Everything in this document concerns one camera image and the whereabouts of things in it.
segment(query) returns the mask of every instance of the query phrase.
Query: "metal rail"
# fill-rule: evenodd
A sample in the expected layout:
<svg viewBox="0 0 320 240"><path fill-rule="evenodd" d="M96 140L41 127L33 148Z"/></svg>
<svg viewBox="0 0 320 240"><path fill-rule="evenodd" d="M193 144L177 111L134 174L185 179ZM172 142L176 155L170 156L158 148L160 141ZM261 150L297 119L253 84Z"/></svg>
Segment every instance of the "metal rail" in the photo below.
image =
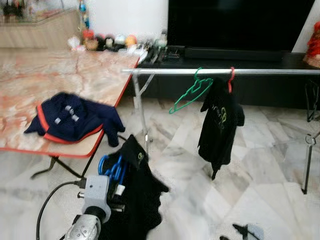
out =
<svg viewBox="0 0 320 240"><path fill-rule="evenodd" d="M133 68L123 69L123 73L133 75L194 75L197 69L152 69ZM199 74L231 74L231 69L201 69ZM320 70L313 69L235 69L236 75L320 75Z"/></svg>

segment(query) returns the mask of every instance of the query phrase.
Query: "black cable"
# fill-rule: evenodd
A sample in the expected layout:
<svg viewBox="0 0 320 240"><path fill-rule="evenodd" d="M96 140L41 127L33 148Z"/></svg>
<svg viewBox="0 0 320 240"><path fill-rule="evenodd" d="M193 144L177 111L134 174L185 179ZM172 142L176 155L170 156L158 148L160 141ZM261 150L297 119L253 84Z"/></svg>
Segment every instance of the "black cable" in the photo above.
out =
<svg viewBox="0 0 320 240"><path fill-rule="evenodd" d="M123 137L123 136L121 136L121 135L119 135L118 134L118 138L120 138L120 139L122 139L122 140L124 140L124 141L127 141L128 139L126 139L125 137Z"/></svg>
<svg viewBox="0 0 320 240"><path fill-rule="evenodd" d="M38 219L36 221L36 240L40 240L40 221L41 221L41 217L42 217L42 214L44 213L44 210L45 210L45 207L47 205L47 203L49 202L50 198L53 196L53 194L61 187L65 186L65 185L69 185L69 184L74 184L74 185L77 185L78 184L78 181L67 181L67 182L64 182L62 184L60 184L59 186L57 186L50 194L49 196L46 198L46 200L44 201L42 207L41 207L41 210L39 212L39 215L38 215Z"/></svg>

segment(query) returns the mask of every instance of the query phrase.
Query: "television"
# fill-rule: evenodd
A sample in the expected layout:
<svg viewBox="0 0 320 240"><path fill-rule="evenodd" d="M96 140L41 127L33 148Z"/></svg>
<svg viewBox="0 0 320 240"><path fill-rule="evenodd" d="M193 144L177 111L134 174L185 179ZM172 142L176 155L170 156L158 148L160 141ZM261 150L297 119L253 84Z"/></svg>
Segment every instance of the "television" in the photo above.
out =
<svg viewBox="0 0 320 240"><path fill-rule="evenodd" d="M170 46L291 52L315 0L169 0Z"/></svg>

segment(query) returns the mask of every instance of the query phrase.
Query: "black tv cabinet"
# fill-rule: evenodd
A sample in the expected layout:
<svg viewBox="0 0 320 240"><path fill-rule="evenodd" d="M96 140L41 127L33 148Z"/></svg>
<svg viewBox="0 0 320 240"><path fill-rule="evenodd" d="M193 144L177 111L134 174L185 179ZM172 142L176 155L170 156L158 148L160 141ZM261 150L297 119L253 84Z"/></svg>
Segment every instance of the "black tv cabinet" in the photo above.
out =
<svg viewBox="0 0 320 240"><path fill-rule="evenodd" d="M303 62L302 53L285 53L282 61L248 61L180 58L162 63L142 63L138 68L147 69L317 69ZM148 79L148 75L138 77L140 87ZM211 75L202 77L221 77L226 81L227 75ZM306 108L305 84L308 80L320 84L319 75L236 75L234 94L242 105L269 106L283 108ZM155 75L143 93L146 98L166 98L177 100L194 83L190 75ZM134 96L132 82L126 88L126 95Z"/></svg>

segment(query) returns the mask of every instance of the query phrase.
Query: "figurine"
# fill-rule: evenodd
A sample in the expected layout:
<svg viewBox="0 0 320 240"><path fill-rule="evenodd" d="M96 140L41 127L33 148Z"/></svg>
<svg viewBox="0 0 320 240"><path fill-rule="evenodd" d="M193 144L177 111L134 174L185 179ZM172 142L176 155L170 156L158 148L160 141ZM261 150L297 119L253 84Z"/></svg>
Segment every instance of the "figurine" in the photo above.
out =
<svg viewBox="0 0 320 240"><path fill-rule="evenodd" d="M320 21L314 25L314 33L307 45L308 50L303 60L311 66L320 68Z"/></svg>

